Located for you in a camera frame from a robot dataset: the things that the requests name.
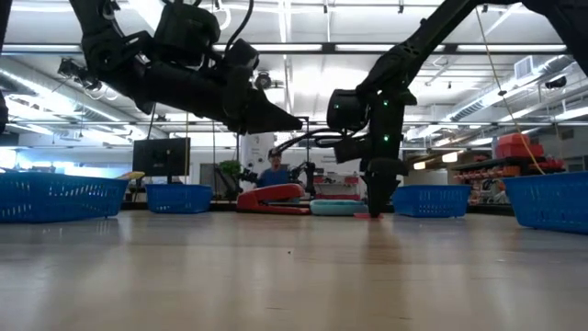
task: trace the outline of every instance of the fluorescent light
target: fluorescent light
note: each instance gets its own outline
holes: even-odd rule
[[[5,44],[2,53],[21,53],[21,52],[50,52],[50,53],[82,53],[78,45],[14,45]]]
[[[253,44],[258,51],[322,51],[320,44]]]
[[[335,45],[336,51],[388,51],[395,44],[349,44],[349,45]]]
[[[445,154],[441,157],[445,163],[454,163],[458,161],[458,152]]]
[[[490,51],[566,51],[566,45],[488,45]],[[459,45],[458,51],[486,51],[485,45]]]
[[[474,146],[480,146],[480,145],[488,144],[491,142],[492,142],[492,138],[480,138],[478,140],[470,142],[469,144],[474,145]]]
[[[423,170],[426,168],[426,163],[425,162],[419,162],[419,163],[415,163],[413,165],[414,170]]]
[[[28,126],[22,126],[22,125],[17,125],[17,124],[7,124],[6,126],[11,127],[11,128],[26,130],[26,131],[32,131],[32,132],[40,133],[40,134],[47,134],[47,135],[53,134],[53,132],[51,132],[45,128],[41,128],[40,126],[34,125],[34,124],[29,124]]]
[[[577,117],[588,115],[588,107],[577,108],[574,110],[568,110],[564,113],[559,114],[555,117],[555,120],[569,120]]]

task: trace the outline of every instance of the ceiling light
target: ceiling light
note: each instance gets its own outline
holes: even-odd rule
[[[488,45],[489,51],[566,51],[566,45]],[[459,45],[458,51],[486,51],[486,45]]]
[[[441,157],[445,163],[454,163],[458,161],[458,152],[445,154]]]
[[[492,138],[480,138],[478,140],[475,140],[473,142],[470,142],[470,145],[474,145],[474,146],[481,146],[484,144],[488,144],[492,142]]]
[[[253,44],[257,51],[322,51],[321,44]]]
[[[413,165],[414,170],[423,170],[426,168],[426,163],[425,162],[419,162],[419,163],[415,163]]]
[[[20,54],[20,53],[55,53],[55,54],[82,54],[82,49],[78,45],[24,45],[24,44],[5,44],[2,54]]]
[[[336,51],[388,51],[394,44],[348,44],[335,45]]]

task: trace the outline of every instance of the yellow cable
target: yellow cable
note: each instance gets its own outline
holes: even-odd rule
[[[478,11],[478,8],[477,7],[476,7],[476,17],[478,18],[478,24],[480,25],[481,37],[484,40],[484,46],[486,48],[486,54],[488,54],[488,60],[490,61],[490,66],[492,67],[492,73],[494,75],[494,80],[496,80],[496,85],[498,86],[498,89],[500,91],[502,91],[503,88],[500,85],[500,79],[498,78],[498,74],[496,73],[496,68],[494,67],[494,61],[492,60],[492,55],[490,54],[490,48],[488,47],[488,41],[486,40],[486,35],[484,34],[484,26],[481,24],[480,12]],[[506,97],[504,97],[504,95],[501,95],[501,97],[503,98],[504,105],[506,106],[506,110],[508,110],[508,113],[511,115],[511,118],[513,119],[513,123],[514,123],[514,125],[516,127],[516,130],[521,135],[523,135],[523,131],[521,131],[521,127],[518,125],[518,122],[515,119],[515,115],[513,115],[513,112],[511,111],[511,108],[508,105],[508,102],[506,102]],[[523,139],[523,145],[524,145],[524,147],[526,149],[526,152],[529,153],[529,156],[531,156],[531,160],[533,160],[533,164],[535,165],[535,167],[537,168],[537,170],[541,173],[541,175],[545,175],[545,172],[539,166],[539,163],[537,162],[537,159],[535,158],[535,156],[531,152],[531,149],[529,148],[529,146],[526,143],[525,139]]]

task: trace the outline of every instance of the table surface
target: table surface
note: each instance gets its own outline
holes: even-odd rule
[[[0,225],[0,330],[582,330],[588,237],[233,212]]]

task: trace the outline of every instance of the air duct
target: air duct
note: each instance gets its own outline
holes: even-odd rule
[[[514,74],[502,79],[500,85],[502,90],[508,92],[505,97],[512,97],[525,91],[524,86],[548,75],[559,73],[573,63],[572,57],[566,55],[556,57],[527,56],[514,65]],[[484,87],[477,96],[457,104],[441,121],[460,121],[475,112],[503,101],[503,97],[499,95],[501,88],[496,83]],[[441,128],[442,126],[439,125],[429,125],[410,129],[406,133],[406,137],[409,140],[427,137]]]
[[[523,89],[519,87],[526,86],[548,74],[556,74],[574,63],[572,57],[566,55],[559,55],[539,64],[536,63],[536,60],[536,56],[526,57],[515,65],[514,74],[502,80],[501,87],[508,91],[506,97],[522,92]],[[499,96],[500,92],[500,88],[496,84],[483,88],[477,97],[457,104],[448,116],[449,119],[459,121],[475,112],[495,105],[502,101],[502,97]]]
[[[2,57],[0,59],[0,76],[19,82],[21,85],[24,84],[27,88],[35,91],[37,94],[39,94],[40,91],[49,91],[49,95],[54,96],[54,98],[57,98],[60,101],[62,100],[63,104],[71,105],[74,108],[84,107],[88,113],[95,113],[112,121],[138,120],[124,111],[112,108],[101,101],[93,100],[91,97],[84,96],[84,92],[77,91],[67,85],[61,85],[47,75],[7,57]],[[146,127],[141,127],[141,131],[147,134],[148,129]],[[159,128],[153,128],[152,137],[167,138],[168,134],[161,131]]]

